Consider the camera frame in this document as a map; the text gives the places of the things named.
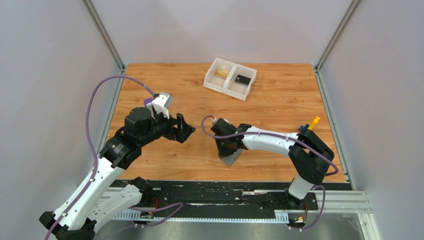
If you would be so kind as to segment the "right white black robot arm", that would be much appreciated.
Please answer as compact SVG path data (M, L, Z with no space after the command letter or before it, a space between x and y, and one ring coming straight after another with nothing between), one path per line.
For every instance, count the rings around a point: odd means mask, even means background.
M299 133L281 133L249 124L236 127L223 118L213 118L212 122L210 136L215 140L219 159L227 166L232 166L244 150L266 151L291 160L297 176L284 197L292 209L305 203L307 193L323 182L330 167L334 174L339 171L333 163L334 152L307 127Z

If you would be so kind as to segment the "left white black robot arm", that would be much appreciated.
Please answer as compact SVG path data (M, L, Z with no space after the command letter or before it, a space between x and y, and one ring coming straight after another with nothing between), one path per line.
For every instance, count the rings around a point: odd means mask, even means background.
M195 132L180 113L175 118L136 107L124 119L99 154L90 173L55 211L45 211L40 223L58 240L92 240L98 230L124 209L153 201L152 186L143 178L130 181L121 192L98 203L107 188L142 154L142 147L164 137L184 143Z

